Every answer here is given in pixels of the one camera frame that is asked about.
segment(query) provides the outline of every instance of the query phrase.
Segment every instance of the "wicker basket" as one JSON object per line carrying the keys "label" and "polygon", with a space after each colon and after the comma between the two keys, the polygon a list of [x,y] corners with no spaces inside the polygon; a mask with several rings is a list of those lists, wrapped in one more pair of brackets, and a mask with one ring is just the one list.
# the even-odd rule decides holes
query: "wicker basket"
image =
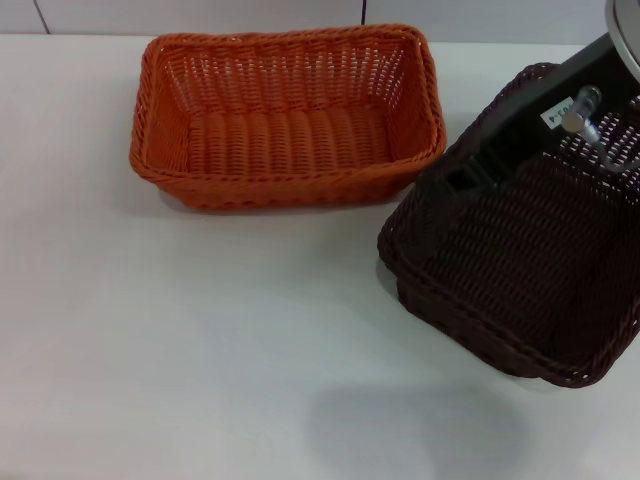
{"label": "wicker basket", "polygon": [[[509,84],[448,153],[523,82]],[[620,158],[640,153],[640,105],[600,124]],[[405,307],[495,368],[564,387],[600,380],[640,327],[640,173],[607,173],[567,137],[476,198],[443,187],[445,154],[386,222],[380,256]]]}
{"label": "wicker basket", "polygon": [[349,203],[394,195],[445,144],[415,29],[185,34],[144,54],[130,161],[194,208]]}

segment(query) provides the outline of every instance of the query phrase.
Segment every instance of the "white label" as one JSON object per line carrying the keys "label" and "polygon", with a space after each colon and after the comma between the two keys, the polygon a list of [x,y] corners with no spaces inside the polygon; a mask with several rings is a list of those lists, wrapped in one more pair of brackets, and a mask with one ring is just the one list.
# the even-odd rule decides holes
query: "white label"
{"label": "white label", "polygon": [[562,117],[569,111],[571,105],[573,105],[573,98],[567,97],[559,104],[554,105],[549,110],[540,115],[540,118],[544,120],[544,123],[547,124],[547,127],[553,130],[554,128],[560,126]]}

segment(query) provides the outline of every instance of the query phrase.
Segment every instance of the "woven basket bottom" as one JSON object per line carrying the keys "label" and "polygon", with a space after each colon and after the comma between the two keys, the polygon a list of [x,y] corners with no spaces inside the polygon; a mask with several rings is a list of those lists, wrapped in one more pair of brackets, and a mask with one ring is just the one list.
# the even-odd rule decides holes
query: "woven basket bottom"
{"label": "woven basket bottom", "polygon": [[371,106],[195,115],[185,159],[190,173],[242,177],[314,175],[392,161],[384,112]]}

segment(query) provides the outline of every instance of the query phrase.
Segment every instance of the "basket rim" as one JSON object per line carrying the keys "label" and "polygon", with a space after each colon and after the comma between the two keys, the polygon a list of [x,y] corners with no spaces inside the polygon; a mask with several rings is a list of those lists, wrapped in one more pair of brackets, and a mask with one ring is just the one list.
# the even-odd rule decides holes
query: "basket rim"
{"label": "basket rim", "polygon": [[[155,92],[157,91],[157,72],[160,55],[165,48],[171,47],[202,47],[202,46],[230,46],[237,45],[239,48],[252,45],[265,45],[269,41],[275,44],[291,43],[295,41],[306,41],[309,37],[318,40],[331,38],[361,38],[374,33],[384,32],[397,38],[413,37],[414,47],[417,50],[417,58],[422,58],[419,71],[420,81],[425,91],[428,101],[425,110],[428,116],[434,121],[435,128],[431,131],[428,148],[418,152],[411,157],[396,160],[394,162],[368,165],[364,168],[336,169],[322,174],[268,174],[259,176],[249,175],[220,175],[202,174],[190,172],[177,172],[175,170],[163,169],[150,166],[147,159],[148,144],[145,141],[149,135],[152,122],[149,117],[155,114],[153,108]],[[142,135],[137,138],[136,131],[142,131]],[[133,140],[131,143],[129,161],[132,168],[142,177],[147,175],[154,177],[154,183],[162,184],[158,181],[161,177],[166,183],[175,183],[181,180],[191,182],[191,188],[210,186],[212,183],[240,182],[261,183],[264,179],[273,183],[278,183],[278,178],[287,178],[287,183],[291,180],[298,182],[310,182],[314,185],[351,183],[352,177],[357,176],[358,180],[371,181],[397,175],[415,173],[430,162],[435,161],[445,150],[447,145],[444,116],[440,104],[438,84],[436,78],[436,67],[428,42],[424,34],[415,27],[404,24],[379,24],[379,25],[357,25],[351,27],[334,27],[316,30],[298,30],[282,33],[241,33],[210,35],[203,33],[172,33],[161,35],[153,39],[146,47],[142,57],[142,69],[140,73],[140,87],[136,99],[136,107],[133,122]]]}

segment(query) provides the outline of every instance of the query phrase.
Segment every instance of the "orange wicker basket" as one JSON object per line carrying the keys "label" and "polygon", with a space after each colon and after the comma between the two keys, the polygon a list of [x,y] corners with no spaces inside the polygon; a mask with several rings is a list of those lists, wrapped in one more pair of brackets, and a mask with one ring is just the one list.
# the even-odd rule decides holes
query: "orange wicker basket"
{"label": "orange wicker basket", "polygon": [[413,28],[179,34],[142,59],[130,161],[194,208],[350,203],[394,195],[445,143]]}

